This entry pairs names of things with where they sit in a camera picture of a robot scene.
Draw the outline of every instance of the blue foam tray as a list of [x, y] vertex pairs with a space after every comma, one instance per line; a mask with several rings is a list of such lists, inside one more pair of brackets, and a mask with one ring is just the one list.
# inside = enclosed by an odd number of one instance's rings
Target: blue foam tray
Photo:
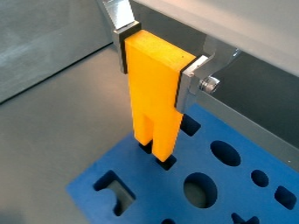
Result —
[[[168, 171], [129, 134], [69, 183], [68, 193], [88, 221], [299, 223], [297, 172], [200, 106], [192, 106], [187, 114], [200, 129], [193, 136], [180, 131], [172, 154], [176, 162]], [[135, 195], [133, 203], [119, 216], [113, 213], [117, 203], [113, 191], [93, 189], [111, 171]], [[205, 191], [209, 201], [205, 208], [197, 208], [188, 201], [184, 182]]]

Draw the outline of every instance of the yellow block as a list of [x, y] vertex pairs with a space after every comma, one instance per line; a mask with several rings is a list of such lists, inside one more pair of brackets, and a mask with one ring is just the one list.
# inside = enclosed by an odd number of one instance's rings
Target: yellow block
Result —
[[125, 39], [135, 138], [141, 145], [153, 140], [152, 153], [160, 161], [173, 152], [183, 119], [173, 106], [177, 81], [193, 58], [148, 31]]

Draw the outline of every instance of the hole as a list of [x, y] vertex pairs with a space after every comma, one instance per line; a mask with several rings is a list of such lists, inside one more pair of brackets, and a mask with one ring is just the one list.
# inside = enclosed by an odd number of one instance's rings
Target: hole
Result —
[[255, 170], [251, 172], [251, 179], [253, 183], [260, 187], [265, 187], [268, 185], [268, 177], [260, 170]]
[[188, 116], [183, 115], [181, 117], [181, 131], [192, 137], [200, 128], [200, 124]]
[[176, 157], [171, 155], [164, 162], [161, 162], [159, 159], [155, 160], [155, 162], [167, 170], [172, 168], [173, 164], [176, 163]]
[[211, 207], [217, 199], [217, 187], [212, 179], [203, 173], [191, 174], [183, 183], [187, 200], [197, 208]]
[[209, 145], [211, 152], [217, 160], [228, 166], [240, 165], [240, 156], [237, 151], [232, 148], [231, 145], [221, 141], [215, 141]]
[[147, 145], [139, 144], [139, 147], [143, 149], [145, 154], [151, 154], [152, 153], [152, 147], [153, 147], [153, 140]]
[[161, 224], [175, 224], [175, 222], [171, 219], [165, 219], [163, 220]]
[[127, 188], [117, 175], [109, 171], [93, 185], [95, 191], [111, 189], [116, 194], [116, 207], [113, 209], [115, 215], [120, 216], [133, 203], [136, 196]]
[[231, 215], [233, 224], [259, 224], [259, 218], [253, 216], [248, 221], [244, 221], [236, 213]]
[[275, 200], [288, 209], [292, 210], [295, 207], [296, 197], [295, 195], [283, 187], [279, 186], [275, 190]]

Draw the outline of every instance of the round hole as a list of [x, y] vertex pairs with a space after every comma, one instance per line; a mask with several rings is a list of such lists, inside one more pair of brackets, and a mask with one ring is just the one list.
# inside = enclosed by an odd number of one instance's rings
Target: round hole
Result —
[[203, 173], [191, 174], [183, 183], [187, 200], [197, 208], [211, 207], [217, 199], [217, 187], [212, 179]]
[[251, 178], [257, 186], [265, 187], [268, 185], [268, 177], [260, 170], [251, 172]]
[[175, 222], [171, 219], [165, 219], [163, 220], [161, 224], [175, 224]]
[[217, 160], [229, 166], [240, 165], [240, 156], [237, 151], [232, 148], [231, 145], [221, 141], [215, 141], [209, 145], [211, 152]]

